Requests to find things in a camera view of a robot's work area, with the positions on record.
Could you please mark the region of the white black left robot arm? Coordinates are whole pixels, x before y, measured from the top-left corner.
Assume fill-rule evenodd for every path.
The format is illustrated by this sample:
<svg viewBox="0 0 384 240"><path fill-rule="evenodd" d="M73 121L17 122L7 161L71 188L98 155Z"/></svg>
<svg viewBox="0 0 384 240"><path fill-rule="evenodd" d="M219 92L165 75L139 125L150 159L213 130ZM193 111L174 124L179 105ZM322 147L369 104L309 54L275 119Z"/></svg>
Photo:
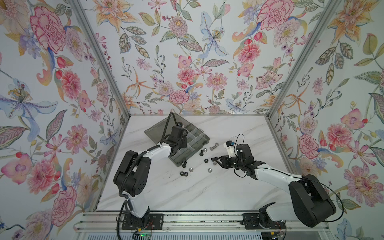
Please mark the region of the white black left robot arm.
<svg viewBox="0 0 384 240"><path fill-rule="evenodd" d="M142 153L128 151L124 155L113 181L119 189L119 196L125 199L123 209L128 211L132 220L141 221L143 225L149 220L150 207L140 199L139 194L147 184L151 163L172 157L185 149L187 135L183 123L177 122L171 133L163 136L157 145Z"/></svg>

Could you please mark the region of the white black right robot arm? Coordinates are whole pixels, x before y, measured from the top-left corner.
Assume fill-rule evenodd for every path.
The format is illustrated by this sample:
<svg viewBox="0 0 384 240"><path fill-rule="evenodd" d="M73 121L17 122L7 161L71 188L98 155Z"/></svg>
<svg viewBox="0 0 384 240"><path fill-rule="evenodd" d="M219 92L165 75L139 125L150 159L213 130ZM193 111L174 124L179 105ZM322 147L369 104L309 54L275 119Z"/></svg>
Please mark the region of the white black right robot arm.
<svg viewBox="0 0 384 240"><path fill-rule="evenodd" d="M313 228L337 212L334 202L325 191L316 176L299 175L283 172L256 161L247 144L228 141L224 144L225 156L213 157L211 160L223 169L242 171L246 177L268 183L290 195L291 202L278 204L271 202L258 211L257 223L263 228L270 228L273 223L299 221Z"/></svg>

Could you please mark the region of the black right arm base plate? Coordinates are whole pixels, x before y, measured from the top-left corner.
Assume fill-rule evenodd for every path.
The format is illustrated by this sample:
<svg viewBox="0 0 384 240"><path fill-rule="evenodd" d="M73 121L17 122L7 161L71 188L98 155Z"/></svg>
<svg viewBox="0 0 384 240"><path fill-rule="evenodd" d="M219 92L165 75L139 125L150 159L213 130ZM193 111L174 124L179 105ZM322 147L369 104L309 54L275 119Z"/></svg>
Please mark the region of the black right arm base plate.
<svg viewBox="0 0 384 240"><path fill-rule="evenodd" d="M245 213L242 214L241 225L246 230L283 230L286 228L284 221L273 222L266 214Z"/></svg>

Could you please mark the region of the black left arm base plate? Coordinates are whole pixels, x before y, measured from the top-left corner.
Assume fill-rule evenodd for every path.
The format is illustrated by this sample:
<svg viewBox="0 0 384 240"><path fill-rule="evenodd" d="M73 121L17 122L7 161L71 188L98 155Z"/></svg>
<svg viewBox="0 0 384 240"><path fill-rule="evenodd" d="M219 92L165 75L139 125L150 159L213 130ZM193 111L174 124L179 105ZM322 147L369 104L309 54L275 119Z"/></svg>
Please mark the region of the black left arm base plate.
<svg viewBox="0 0 384 240"><path fill-rule="evenodd" d="M135 217L132 214L125 214L122 220L122 230L138 230L147 227L149 230L162 230L164 214L146 214L143 218Z"/></svg>

